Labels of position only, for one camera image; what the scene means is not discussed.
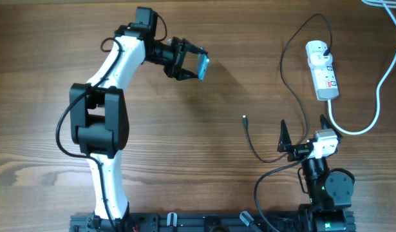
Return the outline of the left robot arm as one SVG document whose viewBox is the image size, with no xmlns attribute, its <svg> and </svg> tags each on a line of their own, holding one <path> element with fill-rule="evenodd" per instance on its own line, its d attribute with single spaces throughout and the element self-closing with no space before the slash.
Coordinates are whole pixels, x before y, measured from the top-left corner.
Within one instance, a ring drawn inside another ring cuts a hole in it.
<svg viewBox="0 0 396 232">
<path fill-rule="evenodd" d="M 124 92 L 144 62 L 163 66 L 177 81 L 203 80 L 209 64 L 207 51 L 187 39 L 173 37 L 167 44 L 156 39 L 160 15 L 138 7 L 135 21 L 121 25 L 110 37 L 113 46 L 98 72 L 87 83 L 70 89 L 71 138 L 88 161 L 96 206 L 90 229 L 134 231 L 129 201 L 122 184 L 122 151 L 129 137 Z"/>
</svg>

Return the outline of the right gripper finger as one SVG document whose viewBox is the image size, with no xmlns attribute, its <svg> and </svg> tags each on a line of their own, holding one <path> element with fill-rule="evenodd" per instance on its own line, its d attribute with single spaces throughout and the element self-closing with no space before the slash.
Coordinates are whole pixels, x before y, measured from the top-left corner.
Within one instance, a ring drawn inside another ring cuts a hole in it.
<svg viewBox="0 0 396 232">
<path fill-rule="evenodd" d="M 288 133 L 287 125 L 284 119 L 281 120 L 280 136 L 278 140 L 278 152 L 288 152 L 292 149 L 292 141 Z"/>
<path fill-rule="evenodd" d="M 327 120 L 327 118 L 323 114 L 320 115 L 320 123 L 321 123 L 321 128 L 323 130 L 326 130 L 326 129 L 333 130 L 335 132 L 335 134 L 337 135 L 338 140 L 341 140 L 343 138 L 343 136 L 339 133 L 339 131 L 333 127 L 333 125 Z"/>
</svg>

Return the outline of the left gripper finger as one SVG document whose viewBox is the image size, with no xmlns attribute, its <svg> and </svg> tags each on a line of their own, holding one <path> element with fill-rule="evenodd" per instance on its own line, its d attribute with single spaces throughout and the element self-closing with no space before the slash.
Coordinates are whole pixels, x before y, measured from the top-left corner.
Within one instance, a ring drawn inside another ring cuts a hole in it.
<svg viewBox="0 0 396 232">
<path fill-rule="evenodd" d="M 198 46 L 195 46 L 194 44 L 189 42 L 187 39 L 183 39 L 183 42 L 184 42 L 184 45 L 185 45 L 185 49 L 188 52 L 191 52 L 193 54 L 205 54 L 205 55 L 208 54 L 208 52 L 206 50 L 204 50 L 203 48 L 200 48 Z"/>
<path fill-rule="evenodd" d="M 184 81 L 188 79 L 198 79 L 198 75 L 193 73 L 192 71 L 183 69 L 181 67 L 178 67 L 176 69 L 177 74 L 176 74 L 176 80 L 177 81 Z"/>
</svg>

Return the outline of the teal screen smartphone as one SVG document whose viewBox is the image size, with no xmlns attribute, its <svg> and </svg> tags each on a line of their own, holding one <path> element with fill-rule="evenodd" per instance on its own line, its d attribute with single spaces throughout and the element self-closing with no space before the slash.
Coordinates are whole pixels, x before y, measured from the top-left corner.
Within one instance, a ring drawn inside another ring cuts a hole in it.
<svg viewBox="0 0 396 232">
<path fill-rule="evenodd" d="M 203 81 L 205 78 L 205 74 L 209 65 L 210 59 L 206 54 L 200 54 L 198 56 L 198 62 L 196 64 L 196 71 L 198 75 L 198 79 Z"/>
</svg>

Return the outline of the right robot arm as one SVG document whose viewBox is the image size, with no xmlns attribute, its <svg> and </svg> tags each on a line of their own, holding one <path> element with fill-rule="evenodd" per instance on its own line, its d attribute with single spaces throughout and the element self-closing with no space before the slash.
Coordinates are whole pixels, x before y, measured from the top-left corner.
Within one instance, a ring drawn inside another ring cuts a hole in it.
<svg viewBox="0 0 396 232">
<path fill-rule="evenodd" d="M 296 211 L 278 213 L 278 231 L 356 231 L 352 205 L 355 177 L 343 168 L 330 169 L 326 158 L 337 153 L 342 135 L 320 116 L 321 129 L 304 144 L 293 145 L 285 121 L 281 121 L 278 151 L 287 152 L 289 161 L 300 161 L 298 175 L 305 182 L 301 189 L 310 198 Z"/>
</svg>

